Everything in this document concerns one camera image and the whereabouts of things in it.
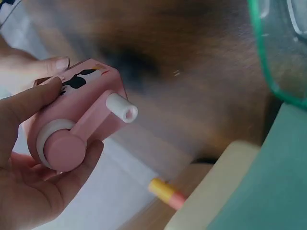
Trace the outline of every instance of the finger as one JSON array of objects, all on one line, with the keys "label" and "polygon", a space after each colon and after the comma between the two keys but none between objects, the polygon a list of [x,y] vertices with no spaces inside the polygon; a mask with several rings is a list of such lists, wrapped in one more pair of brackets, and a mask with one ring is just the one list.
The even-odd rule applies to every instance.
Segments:
[{"label": "finger", "polygon": [[37,164],[31,168],[31,171],[43,180],[47,180],[57,174],[57,171],[52,170],[45,165]]},{"label": "finger", "polygon": [[46,60],[32,61],[27,65],[27,75],[32,76],[31,81],[51,77],[66,70],[69,63],[68,57],[53,57]]},{"label": "finger", "polygon": [[87,149],[84,161],[80,166],[49,180],[60,191],[65,207],[77,195],[91,175],[101,156],[102,149],[103,143],[101,141],[95,141]]},{"label": "finger", "polygon": [[54,78],[49,84],[39,85],[15,96],[0,100],[2,116],[19,126],[41,108],[53,102],[58,97],[61,86],[61,80]]},{"label": "finger", "polygon": [[12,152],[11,154],[11,161],[13,164],[18,164],[18,165],[23,165],[29,168],[34,167],[35,165],[38,164],[33,157],[24,155],[24,154],[19,154],[16,152]]}]

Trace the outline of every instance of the pencil sharpener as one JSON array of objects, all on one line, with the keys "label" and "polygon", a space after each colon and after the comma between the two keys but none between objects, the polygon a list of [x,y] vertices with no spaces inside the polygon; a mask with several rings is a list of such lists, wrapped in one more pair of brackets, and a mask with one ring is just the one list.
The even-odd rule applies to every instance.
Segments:
[{"label": "pencil sharpener", "polygon": [[126,96],[119,72],[93,59],[58,76],[60,96],[28,120],[31,155],[62,172],[82,163],[87,146],[103,141],[138,114]]}]

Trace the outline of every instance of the white surface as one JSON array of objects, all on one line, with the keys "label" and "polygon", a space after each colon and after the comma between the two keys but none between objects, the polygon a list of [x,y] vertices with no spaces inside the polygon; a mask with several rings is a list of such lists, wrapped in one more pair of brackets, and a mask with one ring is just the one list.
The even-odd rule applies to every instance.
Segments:
[{"label": "white surface", "polygon": [[[4,4],[1,9],[0,22],[9,15],[12,6]],[[38,59],[46,59],[49,53],[41,42],[33,24],[28,17],[23,3],[19,3],[9,18],[1,26],[0,33],[6,42],[14,48],[25,50]]]},{"label": "white surface", "polygon": [[125,123],[133,122],[138,116],[138,108],[117,93],[107,97],[106,107]]},{"label": "white surface", "polygon": [[205,230],[239,186],[260,147],[231,143],[165,230]]}]

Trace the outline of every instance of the wooden table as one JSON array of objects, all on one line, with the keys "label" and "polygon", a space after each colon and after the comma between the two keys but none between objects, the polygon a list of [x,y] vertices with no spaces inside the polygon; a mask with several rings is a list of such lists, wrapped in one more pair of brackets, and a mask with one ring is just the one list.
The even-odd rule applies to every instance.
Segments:
[{"label": "wooden table", "polygon": [[139,118],[114,139],[164,178],[260,144],[268,89],[246,0],[25,0],[48,50],[118,68]]}]

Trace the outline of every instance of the transparent plastic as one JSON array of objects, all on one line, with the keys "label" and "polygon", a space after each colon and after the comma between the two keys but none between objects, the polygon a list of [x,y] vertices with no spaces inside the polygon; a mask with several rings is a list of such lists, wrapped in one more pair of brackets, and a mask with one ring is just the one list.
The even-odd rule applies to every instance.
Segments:
[{"label": "transparent plastic", "polygon": [[284,101],[307,108],[307,1],[248,3],[267,84]]}]

